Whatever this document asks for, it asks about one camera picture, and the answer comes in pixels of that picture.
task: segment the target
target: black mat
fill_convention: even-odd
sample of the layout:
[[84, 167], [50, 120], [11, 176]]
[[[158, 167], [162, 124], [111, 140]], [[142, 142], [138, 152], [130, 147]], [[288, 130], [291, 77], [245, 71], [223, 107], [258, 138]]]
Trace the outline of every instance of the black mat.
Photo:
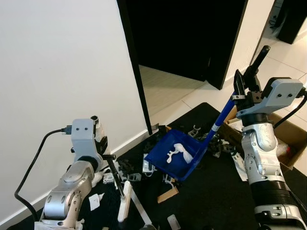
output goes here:
[[[218, 115], [209, 104], [202, 103], [169, 126], [188, 132], [196, 125], [209, 131]], [[162, 132], [152, 135], [121, 156], [118, 161], [124, 163], [124, 169], [128, 173], [141, 172], [143, 154], [149, 152], [162, 136]], [[155, 172], [152, 177], [145, 177], [141, 182], [133, 183], [133, 188], [149, 217], [153, 222], [159, 223], [161, 230], [171, 230], [167, 217], [172, 214], [175, 214], [182, 230], [202, 230], [204, 226], [212, 226], [214, 230], [257, 229], [250, 187], [248, 183], [240, 180], [230, 155], [222, 154], [217, 159], [206, 154], [199, 166], [183, 182], [179, 194], [158, 204], [157, 197], [166, 186], [161, 183], [162, 176], [161, 172]], [[306, 204], [307, 177], [296, 169], [284, 176], [289, 187]], [[119, 193], [115, 191], [114, 185], [99, 183], [90, 195], [103, 192], [105, 195], [100, 208], [90, 212], [88, 199], [83, 203], [80, 218], [85, 219], [85, 227], [88, 230], [101, 230], [102, 227], [119, 229]], [[33, 229], [31, 220], [29, 217], [10, 230]], [[130, 204], [129, 217], [125, 224], [126, 230], [138, 230], [143, 226], [133, 202]]]

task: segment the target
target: cardboard box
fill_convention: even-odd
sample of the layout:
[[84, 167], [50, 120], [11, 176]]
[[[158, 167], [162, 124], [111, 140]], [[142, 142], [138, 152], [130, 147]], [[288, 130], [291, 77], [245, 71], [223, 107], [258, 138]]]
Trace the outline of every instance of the cardboard box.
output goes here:
[[[228, 120], [234, 119], [235, 117], [236, 107], [234, 107], [226, 117], [224, 124], [219, 128], [218, 132], [223, 139], [227, 140], [231, 145], [236, 146], [238, 152], [242, 154], [242, 157], [244, 157], [244, 152], [241, 145], [242, 134], [232, 129], [227, 124]], [[273, 121], [274, 124], [276, 124], [281, 119], [280, 116], [274, 113], [268, 117]], [[300, 158], [306, 148], [307, 132], [287, 120], [278, 126], [274, 132], [277, 138], [294, 149], [293, 154], [283, 155], [278, 158], [283, 171], [287, 171], [288, 169], [291, 170], [293, 169], [295, 162]]]

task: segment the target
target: doorway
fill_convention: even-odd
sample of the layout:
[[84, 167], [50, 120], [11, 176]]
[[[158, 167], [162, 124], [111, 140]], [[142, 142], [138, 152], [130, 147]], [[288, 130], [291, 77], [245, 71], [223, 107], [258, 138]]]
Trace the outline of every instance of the doorway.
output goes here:
[[150, 116], [202, 85], [222, 89], [246, 4], [118, 0], [148, 127]]

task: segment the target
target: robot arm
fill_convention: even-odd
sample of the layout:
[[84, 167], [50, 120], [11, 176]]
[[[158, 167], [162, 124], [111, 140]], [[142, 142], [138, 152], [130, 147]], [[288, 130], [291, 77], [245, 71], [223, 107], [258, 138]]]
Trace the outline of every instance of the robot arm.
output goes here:
[[277, 138], [267, 115], [289, 106], [295, 97], [306, 96], [298, 80], [272, 78], [263, 91], [257, 80], [257, 68], [270, 47], [265, 46], [244, 76], [237, 70], [235, 95], [237, 118], [242, 119], [242, 147], [245, 168], [255, 201], [255, 216], [260, 230], [307, 230], [300, 211], [292, 202], [290, 189], [277, 159]]
[[78, 215], [84, 198], [92, 189], [94, 173], [103, 168], [102, 155], [108, 151], [107, 138], [96, 116], [76, 119], [71, 126], [74, 163], [47, 196], [35, 230], [82, 229]]

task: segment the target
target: black door frame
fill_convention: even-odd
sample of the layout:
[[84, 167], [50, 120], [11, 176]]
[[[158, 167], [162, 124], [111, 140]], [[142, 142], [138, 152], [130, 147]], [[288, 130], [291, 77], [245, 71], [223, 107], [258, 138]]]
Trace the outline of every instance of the black door frame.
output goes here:
[[[145, 122], [146, 126], [148, 129], [149, 134], [151, 135], [152, 128], [151, 128], [151, 123], [149, 119], [149, 113], [148, 113], [148, 108], [146, 104], [146, 99], [145, 99], [145, 94], [144, 94], [144, 89], [143, 89], [143, 84], [142, 84], [142, 79], [141, 79], [141, 73], [139, 69], [139, 62], [138, 62], [138, 56], [137, 52], [135, 49], [134, 45], [134, 40], [133, 40], [133, 34], [130, 26], [130, 19], [129, 19], [129, 14], [128, 14], [128, 9], [127, 9], [127, 3], [126, 0], [117, 0], [118, 3], [118, 9], [119, 9], [119, 14], [121, 17], [125, 37], [126, 37], [126, 42], [128, 46], [128, 51], [129, 51], [129, 56], [132, 64], [132, 69], [135, 77], [135, 81], [138, 87], [139, 91], [139, 96], [141, 100], [141, 105], [145, 117]], [[244, 17], [245, 9], [247, 6], [248, 0], [244, 1], [244, 4], [242, 4], [242, 13], [240, 17], [238, 17], [238, 27], [236, 29], [236, 33], [233, 33], [233, 35], [228, 36], [227, 39], [230, 41], [230, 44], [227, 45], [227, 47], [223, 48], [217, 48], [214, 50], [213, 56], [211, 57], [210, 60], [210, 65], [209, 65], [209, 78], [207, 81], [214, 86], [215, 88], [221, 90], [226, 78], [227, 70], [229, 67], [229, 63], [235, 48], [236, 40], [239, 34], [239, 30], [242, 24], [242, 20]], [[220, 80], [217, 80], [217, 77], [222, 77], [223, 81], [221, 82]]]

